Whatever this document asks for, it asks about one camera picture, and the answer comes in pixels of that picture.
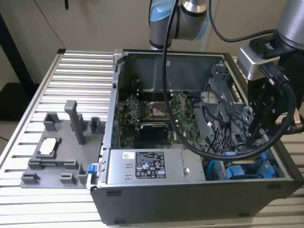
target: white label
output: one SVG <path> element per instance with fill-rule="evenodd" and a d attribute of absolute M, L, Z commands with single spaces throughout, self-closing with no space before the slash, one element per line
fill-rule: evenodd
<path fill-rule="evenodd" d="M 135 152 L 123 152 L 123 159 L 134 159 Z"/>

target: connector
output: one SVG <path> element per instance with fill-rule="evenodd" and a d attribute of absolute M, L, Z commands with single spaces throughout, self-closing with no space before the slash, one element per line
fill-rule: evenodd
<path fill-rule="evenodd" d="M 287 83 L 289 80 L 278 68 L 275 63 L 266 63 L 260 66 L 261 71 L 268 78 L 269 83 L 276 87 L 278 91 L 282 89 L 282 85 Z"/>

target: cable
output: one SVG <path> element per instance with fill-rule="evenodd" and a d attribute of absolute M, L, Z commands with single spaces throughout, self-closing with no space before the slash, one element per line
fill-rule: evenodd
<path fill-rule="evenodd" d="M 273 146 L 273 144 L 278 141 L 282 135 L 284 134 L 285 130 L 289 126 L 290 122 L 292 121 L 295 113 L 295 107 L 296 107 L 296 100 L 295 100 L 295 94 L 291 88 L 291 86 L 288 83 L 282 83 L 280 85 L 280 89 L 284 91 L 287 94 L 288 100 L 289 100 L 289 106 L 288 106 L 288 113 L 287 117 L 285 118 L 285 121 L 280 125 L 280 128 L 278 131 L 275 133 L 273 138 L 268 140 L 264 145 L 260 146 L 257 149 L 238 154 L 238 155 L 218 155 L 218 154 L 211 154 L 211 153 L 206 153 L 205 151 L 201 151 L 197 149 L 196 147 L 192 146 L 187 139 L 180 133 L 178 127 L 176 126 L 174 116 L 172 114 L 171 106 L 169 103 L 168 95 L 167 95 L 167 78 L 166 78 L 166 60 L 167 60 L 167 46 L 168 46 L 168 41 L 169 41 L 169 35 L 172 27 L 172 22 L 173 22 L 173 17 L 176 11 L 176 8 L 178 6 L 178 0 L 174 0 L 173 7 L 169 16 L 169 21 L 167 25 L 167 30 L 165 34 L 165 41 L 163 45 L 163 51 L 162 51 L 162 62 L 161 62 L 161 73 L 162 73 L 162 91 L 163 91 L 163 97 L 164 101 L 166 104 L 167 112 L 170 118 L 171 125 L 176 133 L 176 135 L 179 137 L 181 142 L 192 152 L 199 156 L 205 156 L 206 158 L 210 159 L 215 159 L 215 160 L 243 160 L 250 158 L 252 156 L 258 155 L 266 150 L 268 150 L 270 147 Z"/>
<path fill-rule="evenodd" d="M 231 116 L 237 118 L 240 122 L 242 122 L 244 125 L 249 127 L 249 123 L 247 123 L 243 118 L 241 118 L 240 116 L 237 116 L 236 114 L 239 114 L 239 113 L 235 113 L 235 112 L 228 113 L 228 115 L 231 115 Z"/>
<path fill-rule="evenodd" d="M 209 145 L 209 148 L 207 149 L 206 153 L 209 153 L 209 151 L 210 151 L 211 148 L 214 150 L 213 145 L 214 145 L 214 143 L 215 143 L 215 141 L 217 139 L 216 135 L 215 135 L 215 128 L 213 126 L 211 126 L 211 128 L 213 130 L 214 136 L 213 136 L 213 140 L 212 140 L 211 144 Z"/>
<path fill-rule="evenodd" d="M 5 141 L 7 141 L 7 142 L 9 141 L 8 139 L 3 138 L 3 137 L 1 137 L 1 136 L 0 136 L 0 139 L 3 139 L 3 140 L 5 140 Z"/>
<path fill-rule="evenodd" d="M 57 35 L 57 33 L 53 30 L 52 26 L 50 25 L 50 23 L 48 22 L 47 17 L 44 15 L 42 9 L 40 8 L 40 6 L 38 5 L 38 3 L 36 2 L 36 0 L 33 0 L 34 3 L 36 4 L 36 6 L 38 7 L 38 9 L 40 10 L 40 12 L 42 13 L 44 19 L 47 21 L 48 26 L 51 28 L 51 30 L 54 32 L 54 34 L 57 36 L 57 38 L 59 39 L 60 43 L 62 44 L 62 46 L 66 49 L 66 46 L 63 44 L 63 42 L 61 41 L 61 39 L 59 38 L 59 36 Z"/>
<path fill-rule="evenodd" d="M 208 114 L 208 116 L 210 116 L 212 119 L 216 120 L 217 122 L 219 122 L 219 123 L 221 123 L 223 125 L 226 125 L 225 121 L 218 119 L 215 115 L 213 115 L 210 112 L 210 110 L 206 106 L 204 106 L 204 105 L 202 106 L 202 111 L 203 111 L 203 113 L 206 112 Z"/>
<path fill-rule="evenodd" d="M 149 4 L 149 14 L 148 14 L 149 27 L 150 27 L 150 13 L 151 13 L 152 2 L 153 2 L 153 0 L 150 0 L 150 4 Z"/>
<path fill-rule="evenodd" d="M 274 32 L 276 31 L 275 29 L 269 29 L 269 30 L 257 32 L 257 33 L 254 33 L 254 34 L 251 34 L 251 35 L 247 35 L 247 36 L 244 36 L 244 37 L 240 37 L 240 38 L 227 39 L 227 38 L 223 37 L 223 36 L 220 34 L 220 32 L 218 31 L 218 29 L 216 28 L 216 26 L 215 26 L 215 24 L 214 24 L 214 21 L 213 21 L 213 18 L 212 18 L 212 12 L 211 12 L 211 0 L 209 0 L 208 13 L 209 13 L 210 23 L 211 23 L 211 25 L 212 25 L 213 30 L 215 31 L 215 33 L 217 34 L 217 36 L 218 36 L 221 40 L 223 40 L 223 41 L 225 41 L 225 42 L 228 42 L 228 43 L 240 42 L 240 41 L 243 41 L 243 40 L 252 39 L 252 38 L 255 38 L 255 37 L 262 36 L 262 35 L 271 34 L 271 33 L 274 33 Z"/>

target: motherboard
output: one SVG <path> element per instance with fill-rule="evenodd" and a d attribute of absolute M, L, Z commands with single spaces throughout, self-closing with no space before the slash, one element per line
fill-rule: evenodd
<path fill-rule="evenodd" d="M 180 132 L 197 148 L 205 146 L 188 92 L 170 92 L 170 105 Z M 138 91 L 119 103 L 122 149 L 183 148 L 168 117 L 162 94 Z"/>

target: metal rail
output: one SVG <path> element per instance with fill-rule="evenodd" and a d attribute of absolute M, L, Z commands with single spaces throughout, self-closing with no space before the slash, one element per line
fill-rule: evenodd
<path fill-rule="evenodd" d="M 67 119 L 64 103 L 77 100 L 84 119 L 99 116 L 105 121 L 112 85 L 112 53 L 67 51 L 57 55 L 33 101 L 0 157 L 0 225 L 23 228 L 106 227 L 87 190 L 21 189 L 20 178 L 44 130 L 49 111 Z M 304 174 L 304 134 L 282 138 Z M 254 218 L 142 224 L 137 227 L 254 227 L 303 228 L 304 188 L 287 199 L 271 202 Z"/>

